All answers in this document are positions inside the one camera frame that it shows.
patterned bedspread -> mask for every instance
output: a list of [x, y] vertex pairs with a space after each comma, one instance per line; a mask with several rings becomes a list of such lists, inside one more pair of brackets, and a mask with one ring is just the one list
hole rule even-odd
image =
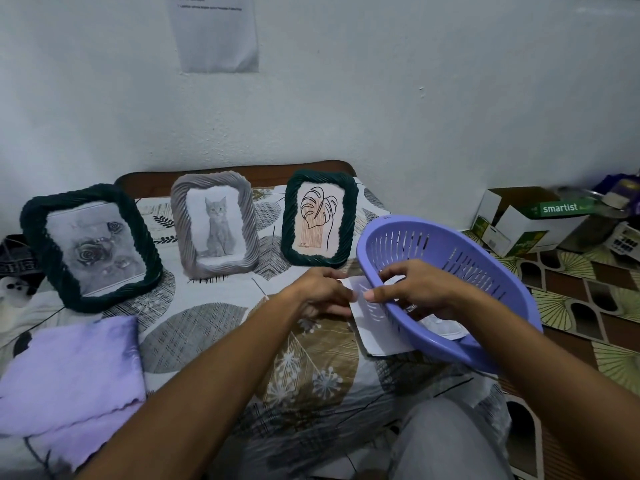
[[[352, 276], [361, 274], [355, 249], [364, 226], [388, 214], [379, 199], [356, 181], [355, 236], [343, 267]], [[280, 252], [284, 193], [284, 185], [253, 190], [260, 239], [255, 270], [210, 280], [190, 280], [183, 274], [169, 198], [137, 202], [162, 258], [163, 279], [155, 290], [102, 316], [139, 317], [148, 394], [305, 272]], [[29, 323], [45, 320], [40, 327], [100, 318], [64, 308], [47, 284], [29, 307], [33, 315]], [[348, 321], [331, 316], [300, 320], [238, 419], [211, 477], [297, 477], [372, 439], [381, 428], [400, 421], [412, 405], [441, 394], [479, 411], [504, 446], [510, 419], [494, 377], [418, 353], [372, 358], [358, 340], [355, 325]], [[10, 359], [11, 348], [0, 350], [0, 370]], [[37, 445], [35, 449], [41, 459], [46, 457], [46, 451], [37, 451]], [[0, 476], [8, 471], [20, 472], [23, 478], [42, 475], [41, 464], [21, 438], [0, 438]]]

finger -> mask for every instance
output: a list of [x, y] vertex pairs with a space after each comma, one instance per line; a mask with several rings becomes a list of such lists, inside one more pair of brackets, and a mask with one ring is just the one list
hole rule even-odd
[[367, 290], [363, 293], [363, 297], [372, 303], [381, 303], [395, 298], [406, 299], [408, 290], [406, 281], [402, 281], [395, 285], [379, 286], [373, 290]]
[[353, 290], [348, 289], [340, 281], [333, 281], [331, 286], [336, 298], [340, 297], [346, 300], [347, 303], [354, 303], [358, 300], [356, 293], [354, 293]]
[[384, 283], [388, 279], [391, 279], [394, 276], [397, 276], [398, 274], [404, 274], [406, 276], [408, 263], [409, 261], [398, 261], [393, 264], [390, 264], [389, 266], [384, 268], [382, 271], [380, 271], [379, 273], [380, 279]]
[[343, 280], [349, 277], [347, 273], [343, 273], [332, 267], [322, 267], [320, 269], [322, 270], [322, 275], [325, 278], [333, 278], [334, 280]]
[[351, 308], [348, 306], [336, 305], [334, 303], [330, 303], [326, 307], [324, 307], [324, 313], [331, 313], [333, 315], [340, 315], [341, 317], [350, 317], [351, 316]]

gray picture frame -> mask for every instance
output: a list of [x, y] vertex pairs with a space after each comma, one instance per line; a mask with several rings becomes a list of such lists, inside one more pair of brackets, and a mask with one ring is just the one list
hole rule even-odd
[[[238, 206], [242, 215], [242, 234], [246, 252], [241, 260], [218, 265], [204, 265], [197, 261], [197, 251], [191, 236], [191, 217], [187, 209], [187, 193], [191, 189], [208, 189], [228, 185], [238, 190]], [[251, 184], [235, 171], [218, 173], [190, 173], [178, 178], [171, 188], [171, 208], [185, 274], [193, 280], [205, 280], [226, 274], [248, 273], [258, 263], [259, 242], [255, 227], [255, 209]]]

floor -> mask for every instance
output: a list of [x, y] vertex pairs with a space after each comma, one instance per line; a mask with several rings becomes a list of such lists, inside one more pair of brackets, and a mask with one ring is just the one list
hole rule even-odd
[[[478, 239], [466, 231], [476, 242]], [[603, 246], [579, 255], [562, 250], [498, 258], [535, 298], [546, 336], [623, 387], [640, 394], [640, 264]], [[505, 378], [513, 421], [507, 448], [515, 478], [584, 478]], [[309, 478], [350, 479], [388, 461], [397, 427], [318, 468]]]

paper poster on wall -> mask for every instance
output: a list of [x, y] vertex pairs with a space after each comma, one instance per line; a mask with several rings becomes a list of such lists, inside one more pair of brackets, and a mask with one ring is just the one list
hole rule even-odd
[[166, 0], [183, 72], [258, 72], [253, 0]]

